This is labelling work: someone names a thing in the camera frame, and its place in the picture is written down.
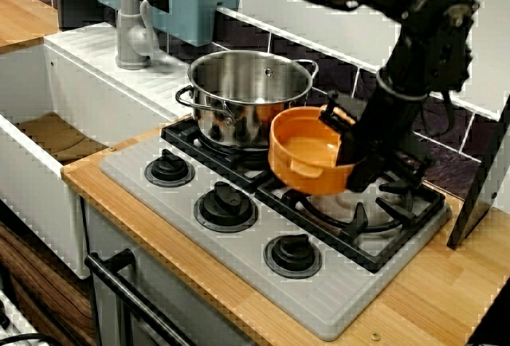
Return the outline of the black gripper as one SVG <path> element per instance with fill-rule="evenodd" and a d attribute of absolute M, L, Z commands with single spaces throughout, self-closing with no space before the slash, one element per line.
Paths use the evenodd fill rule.
<path fill-rule="evenodd" d="M 375 91 L 357 122 L 338 103 L 337 91 L 327 93 L 320 120 L 341 133 L 336 164 L 355 165 L 347 178 L 350 191 L 365 191 L 387 171 L 417 189 L 433 160 L 421 148 L 414 150 L 406 138 L 427 94 L 409 94 L 393 82 L 386 69 L 376 73 L 376 80 Z"/>

